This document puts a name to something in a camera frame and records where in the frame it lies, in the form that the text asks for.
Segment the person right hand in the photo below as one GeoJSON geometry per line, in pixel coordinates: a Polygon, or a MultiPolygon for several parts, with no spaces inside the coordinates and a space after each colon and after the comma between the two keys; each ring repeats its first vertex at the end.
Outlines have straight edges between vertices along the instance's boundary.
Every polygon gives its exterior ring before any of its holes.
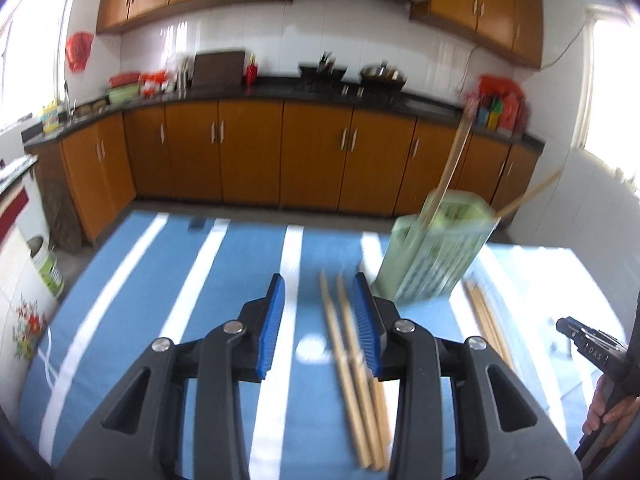
{"type": "Polygon", "coordinates": [[[612,434],[604,445],[609,448],[626,434],[639,411],[639,399],[635,396],[626,396],[614,408],[606,408],[603,396],[605,381],[606,377],[602,375],[597,382],[592,402],[588,408],[587,418],[582,425],[582,432],[584,434],[592,434],[602,425],[615,424],[612,434]]]}

